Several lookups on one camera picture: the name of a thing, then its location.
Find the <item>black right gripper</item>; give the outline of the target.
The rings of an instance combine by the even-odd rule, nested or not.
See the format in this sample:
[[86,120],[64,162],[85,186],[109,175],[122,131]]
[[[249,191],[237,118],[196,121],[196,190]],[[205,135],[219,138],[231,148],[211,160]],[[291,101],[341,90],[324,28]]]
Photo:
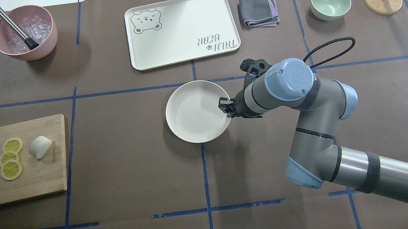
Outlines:
[[241,90],[237,95],[232,98],[219,98],[218,108],[230,118],[242,117],[242,118],[263,118],[262,114],[256,113],[248,107],[245,102],[244,90]]

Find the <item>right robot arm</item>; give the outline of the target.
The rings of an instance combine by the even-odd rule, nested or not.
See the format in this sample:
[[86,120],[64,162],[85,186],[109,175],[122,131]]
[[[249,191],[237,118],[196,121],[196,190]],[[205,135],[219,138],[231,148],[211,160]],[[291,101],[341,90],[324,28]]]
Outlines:
[[246,72],[243,89],[218,102],[228,117],[261,118],[283,106],[299,111],[286,167],[291,182],[313,189],[333,182],[408,203],[408,162],[334,144],[338,121],[357,107],[354,88],[320,78],[297,58],[274,65],[247,59],[240,69]]

